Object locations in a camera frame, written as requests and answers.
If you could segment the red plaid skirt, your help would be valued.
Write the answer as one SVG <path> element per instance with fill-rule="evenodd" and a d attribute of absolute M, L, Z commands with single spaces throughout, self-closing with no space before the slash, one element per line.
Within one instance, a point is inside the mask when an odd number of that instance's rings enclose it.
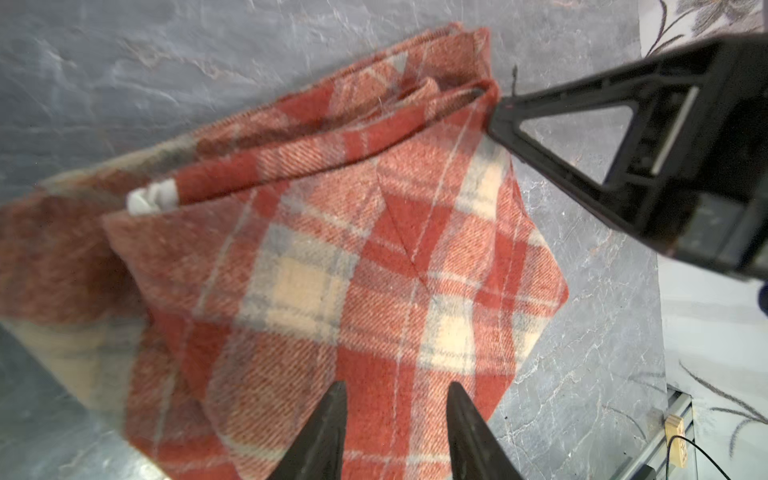
<path fill-rule="evenodd" d="M 173 479 L 265 479 L 328 387 L 347 479 L 444 479 L 568 286 L 486 132 L 490 33 L 427 31 L 1 210 L 1 323 Z"/>

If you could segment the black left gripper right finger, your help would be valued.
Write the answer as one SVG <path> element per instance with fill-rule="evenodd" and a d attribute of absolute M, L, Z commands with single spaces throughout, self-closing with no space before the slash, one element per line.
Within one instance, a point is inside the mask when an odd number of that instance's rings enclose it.
<path fill-rule="evenodd" d="M 523 479 L 459 382 L 448 388 L 446 421 L 453 479 Z"/>

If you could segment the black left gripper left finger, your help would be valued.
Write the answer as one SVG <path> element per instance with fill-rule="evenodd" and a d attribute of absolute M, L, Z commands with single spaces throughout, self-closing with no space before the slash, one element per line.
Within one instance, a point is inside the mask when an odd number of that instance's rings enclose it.
<path fill-rule="evenodd" d="M 347 426 L 347 389 L 334 382 L 268 480 L 339 480 Z"/>

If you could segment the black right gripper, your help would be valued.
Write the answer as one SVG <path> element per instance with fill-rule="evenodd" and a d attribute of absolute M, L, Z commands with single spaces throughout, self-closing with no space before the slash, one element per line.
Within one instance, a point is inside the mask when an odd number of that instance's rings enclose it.
<path fill-rule="evenodd" d="M 503 98 L 489 135 L 662 255 L 767 278 L 767 37 L 729 35 Z"/>

